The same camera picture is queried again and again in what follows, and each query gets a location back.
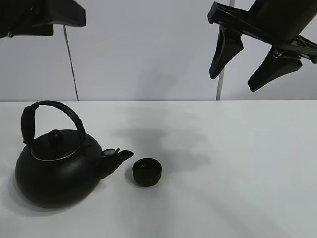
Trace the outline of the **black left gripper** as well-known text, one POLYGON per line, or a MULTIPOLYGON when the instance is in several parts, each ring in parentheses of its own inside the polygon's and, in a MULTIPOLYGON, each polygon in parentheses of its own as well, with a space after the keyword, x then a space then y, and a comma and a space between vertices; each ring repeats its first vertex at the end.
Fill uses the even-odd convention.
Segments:
POLYGON ((86 11, 74 0, 2 0, 0 37, 52 36, 53 24, 86 26, 86 11))

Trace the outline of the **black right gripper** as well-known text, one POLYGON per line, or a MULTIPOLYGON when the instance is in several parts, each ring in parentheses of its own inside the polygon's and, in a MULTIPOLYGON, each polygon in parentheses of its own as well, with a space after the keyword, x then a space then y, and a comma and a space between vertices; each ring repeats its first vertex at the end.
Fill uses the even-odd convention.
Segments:
POLYGON ((315 0, 257 0, 249 10, 214 2, 207 18, 220 26, 210 78, 216 79, 244 49, 242 34, 273 45, 248 81, 251 91, 298 71, 303 66, 300 55, 316 63, 317 45, 300 35, 316 14, 315 0))

